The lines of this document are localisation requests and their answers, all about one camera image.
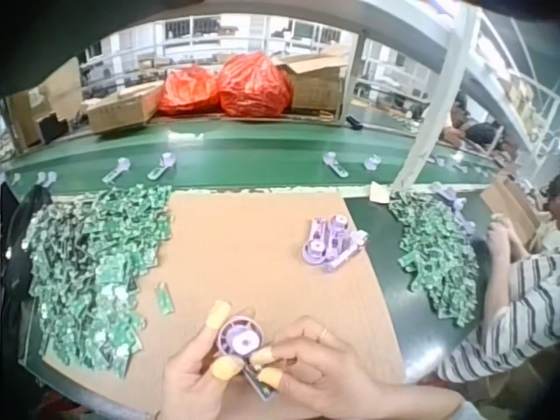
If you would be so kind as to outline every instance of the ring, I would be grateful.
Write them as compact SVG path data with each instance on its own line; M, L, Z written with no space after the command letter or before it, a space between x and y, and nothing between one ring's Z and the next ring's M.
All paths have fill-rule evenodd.
M317 342L320 343L328 332L329 332L328 328L323 328L323 332L321 333L321 335L318 336Z

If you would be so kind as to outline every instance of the hand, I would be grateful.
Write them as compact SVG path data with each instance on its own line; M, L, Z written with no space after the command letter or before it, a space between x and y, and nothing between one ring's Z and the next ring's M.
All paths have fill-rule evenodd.
M495 261L509 263L511 248L509 245L508 229L502 223L497 221L490 223L486 242Z
M515 232L514 224L511 222L511 219L509 219L505 214L501 214L501 213L493 214L492 221L497 221L498 223L501 223L504 226L504 228L506 228L507 237L509 238L509 241L512 244L518 244L518 243L522 244L522 240Z
M451 143L456 149L459 149L463 140L465 140L465 133L460 129L445 127L443 130L443 138L447 143Z
M525 249L523 241L515 232L514 224L504 214L496 213L492 215L492 220L497 221L504 225L507 230L507 237L509 238L509 247L511 248L511 256L514 261L525 260L531 257L531 254Z
M164 372L164 404L161 420L214 420L221 410L221 399L228 381L241 372L244 362L234 356L221 356L208 367L217 352L216 336L229 318L231 306L217 301L196 337L169 359ZM253 317L252 309L240 315Z
M358 361L353 349L312 318L301 318L282 330L267 346L250 357L253 365L279 361L303 363L320 373L308 382L278 367L264 367L261 382L300 401L323 416L377 418L385 415L383 385L376 383Z

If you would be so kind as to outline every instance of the purple plastic part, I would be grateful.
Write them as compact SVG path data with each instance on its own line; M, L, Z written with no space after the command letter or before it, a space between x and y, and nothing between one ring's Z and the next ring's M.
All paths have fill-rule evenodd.
M247 336L247 341L256 340L255 342L241 343L241 346L251 348L249 352L242 351L239 346L239 338L242 334ZM239 357L249 357L251 353L263 345L264 335L261 327L251 318L247 317L232 317L218 332L216 345L220 353L225 355L233 355Z
M325 264L327 271L335 271L338 267L348 261L350 258L358 254L368 241L368 233L358 230L350 235L348 248L346 248L337 258Z
M329 238L326 243L325 260L332 261L342 252L348 228L348 218L337 214L329 221Z
M322 217L316 217L311 221L311 229L309 231L309 240L314 239L325 241L326 238L326 220Z
M326 220L317 217L311 221L309 240L302 249L302 256L311 265L321 264L325 260Z
M337 214L329 221L329 233L332 235L335 232L337 235L346 232L348 228L348 218L343 214Z
M319 265L325 261L326 246L325 243L318 239L308 241L301 251L304 260L311 265Z

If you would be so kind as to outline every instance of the white shelf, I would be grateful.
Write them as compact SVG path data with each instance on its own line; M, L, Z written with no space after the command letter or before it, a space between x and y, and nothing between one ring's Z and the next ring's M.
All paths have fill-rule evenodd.
M206 0L168 10L144 22L189 15L262 13L287 16L362 32L368 38L394 48L439 73L452 29L419 4L407 0ZM484 61L471 52L462 88L503 124L511 138L528 150L530 143L522 122L506 98L497 77Z

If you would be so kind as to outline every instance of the red plastic bag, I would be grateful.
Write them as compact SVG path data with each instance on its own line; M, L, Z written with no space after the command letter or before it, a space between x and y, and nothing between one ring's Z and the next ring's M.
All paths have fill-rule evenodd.
M280 116L292 99L288 75L262 52L230 59L218 74L218 91L229 116Z
M174 70L167 75L158 109L168 115L217 111L218 76L200 66Z

